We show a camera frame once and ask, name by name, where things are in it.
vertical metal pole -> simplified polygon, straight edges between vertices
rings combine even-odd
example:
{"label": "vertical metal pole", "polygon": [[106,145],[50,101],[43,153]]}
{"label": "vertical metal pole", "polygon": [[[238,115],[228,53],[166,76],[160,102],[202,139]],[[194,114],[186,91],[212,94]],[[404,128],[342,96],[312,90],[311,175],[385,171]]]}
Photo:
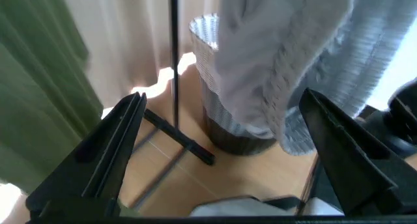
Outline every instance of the vertical metal pole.
{"label": "vertical metal pole", "polygon": [[171,83],[171,91],[173,95],[173,115],[174,128],[179,131],[179,77],[178,77],[178,62],[179,62],[179,45],[178,45],[178,0],[170,0],[170,15],[171,15],[171,61],[172,69],[174,70],[174,82]]}

green cloth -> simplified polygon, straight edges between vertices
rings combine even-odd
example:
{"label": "green cloth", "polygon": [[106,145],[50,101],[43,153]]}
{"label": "green cloth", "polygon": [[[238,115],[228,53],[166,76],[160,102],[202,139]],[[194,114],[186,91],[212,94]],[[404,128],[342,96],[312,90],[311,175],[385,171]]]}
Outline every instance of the green cloth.
{"label": "green cloth", "polygon": [[100,121],[64,0],[0,0],[0,179],[32,192]]}

wooden floor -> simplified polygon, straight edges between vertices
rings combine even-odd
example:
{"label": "wooden floor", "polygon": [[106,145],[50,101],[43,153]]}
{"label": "wooden floor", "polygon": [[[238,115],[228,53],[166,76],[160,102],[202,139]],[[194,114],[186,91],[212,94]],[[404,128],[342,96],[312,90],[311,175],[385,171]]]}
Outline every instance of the wooden floor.
{"label": "wooden floor", "polygon": [[[231,156],[215,148],[203,131],[203,112],[197,70],[190,66],[180,79],[180,129],[188,137],[216,155],[214,166],[205,165],[188,152],[161,186],[151,195],[139,213],[144,216],[187,216],[193,207],[207,201],[252,195],[259,199],[282,195],[299,196],[315,157],[290,156],[273,147],[260,156]],[[149,109],[172,122],[169,87],[160,96],[148,100]],[[153,129],[146,120],[137,140]],[[180,151],[182,146],[158,132],[129,161],[120,194],[126,206],[132,206],[142,191]]]}

curtain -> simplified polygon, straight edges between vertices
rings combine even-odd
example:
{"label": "curtain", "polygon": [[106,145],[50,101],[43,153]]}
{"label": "curtain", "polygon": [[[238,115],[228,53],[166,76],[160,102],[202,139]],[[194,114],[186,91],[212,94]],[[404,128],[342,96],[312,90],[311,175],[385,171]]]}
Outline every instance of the curtain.
{"label": "curtain", "polygon": [[[87,77],[104,107],[133,87],[155,84],[158,70],[171,66],[168,0],[66,2],[90,51]],[[181,53],[191,51],[188,24],[217,7],[218,0],[179,0]]]}
{"label": "curtain", "polygon": [[0,179],[32,192],[99,122],[64,0],[0,0]]}

woven basket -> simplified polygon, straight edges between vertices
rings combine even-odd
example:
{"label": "woven basket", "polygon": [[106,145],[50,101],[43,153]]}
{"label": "woven basket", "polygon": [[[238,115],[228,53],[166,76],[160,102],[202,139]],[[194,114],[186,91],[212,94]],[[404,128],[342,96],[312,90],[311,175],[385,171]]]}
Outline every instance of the woven basket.
{"label": "woven basket", "polygon": [[275,139],[259,139],[233,120],[218,96],[218,87],[212,76],[217,47],[218,17],[204,15],[190,23],[194,54],[203,97],[207,134],[218,148],[235,155],[255,155],[270,148]]}

